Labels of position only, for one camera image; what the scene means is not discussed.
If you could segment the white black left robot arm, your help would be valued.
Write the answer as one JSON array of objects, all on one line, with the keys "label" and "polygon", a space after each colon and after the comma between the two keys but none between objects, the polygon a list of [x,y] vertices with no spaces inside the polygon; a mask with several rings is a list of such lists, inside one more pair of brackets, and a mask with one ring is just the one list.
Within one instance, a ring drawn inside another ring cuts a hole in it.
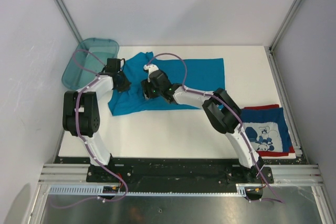
[{"label": "white black left robot arm", "polygon": [[98,176],[105,182],[115,178],[116,169],[109,165],[112,155],[101,138],[98,101],[108,92],[126,92],[131,82],[123,72],[124,59],[108,58],[101,72],[83,88],[64,94],[62,125],[65,131],[82,140],[90,163],[100,166]]}]

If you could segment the bright blue t-shirt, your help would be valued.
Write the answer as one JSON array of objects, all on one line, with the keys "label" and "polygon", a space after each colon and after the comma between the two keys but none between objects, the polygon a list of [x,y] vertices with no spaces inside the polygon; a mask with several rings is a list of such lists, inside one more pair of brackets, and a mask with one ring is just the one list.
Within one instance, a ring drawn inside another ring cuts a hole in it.
[{"label": "bright blue t-shirt", "polygon": [[[153,59],[152,52],[140,52],[125,62],[124,73],[131,82],[130,89],[126,92],[113,92],[108,107],[113,116],[127,115],[141,111],[163,110],[194,110],[188,105],[168,104],[162,97],[146,100],[143,95],[141,81],[148,74],[143,66]],[[225,88],[224,59],[154,59],[153,64],[163,70],[172,83],[181,83],[186,77],[185,85],[189,88],[215,91]]]}]

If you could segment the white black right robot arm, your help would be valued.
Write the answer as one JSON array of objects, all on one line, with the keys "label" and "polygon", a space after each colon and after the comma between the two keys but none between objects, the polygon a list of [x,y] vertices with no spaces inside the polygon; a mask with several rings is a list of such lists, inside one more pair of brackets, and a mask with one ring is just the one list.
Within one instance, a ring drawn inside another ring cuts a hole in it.
[{"label": "white black right robot arm", "polygon": [[261,177],[263,160],[248,140],[240,118],[241,109],[224,89],[202,91],[171,83],[167,74],[154,64],[145,65],[144,71],[148,77],[141,81],[141,86],[147,100],[162,97],[169,104],[202,109],[212,127],[229,139],[240,165],[244,167],[243,179],[254,183]]}]

